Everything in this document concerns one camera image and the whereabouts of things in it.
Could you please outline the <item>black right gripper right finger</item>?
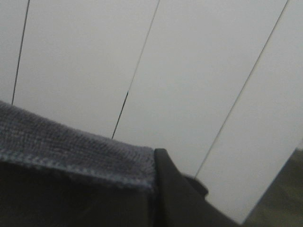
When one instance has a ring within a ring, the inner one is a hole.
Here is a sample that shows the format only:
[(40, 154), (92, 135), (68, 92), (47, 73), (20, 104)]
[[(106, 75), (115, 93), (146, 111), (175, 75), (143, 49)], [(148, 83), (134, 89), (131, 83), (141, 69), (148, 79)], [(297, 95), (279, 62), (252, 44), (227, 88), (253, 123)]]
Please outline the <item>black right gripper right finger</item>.
[(155, 227), (238, 227), (205, 197), (208, 190), (182, 175), (165, 149), (155, 150), (158, 198)]

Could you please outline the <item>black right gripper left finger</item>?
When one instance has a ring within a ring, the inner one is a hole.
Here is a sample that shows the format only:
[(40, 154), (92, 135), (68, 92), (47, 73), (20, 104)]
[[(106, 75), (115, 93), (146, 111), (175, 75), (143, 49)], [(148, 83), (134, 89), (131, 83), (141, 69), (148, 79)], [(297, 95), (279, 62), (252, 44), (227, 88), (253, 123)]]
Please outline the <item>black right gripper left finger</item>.
[(99, 187), (13, 164), (0, 165), (3, 227), (148, 227), (147, 194)]

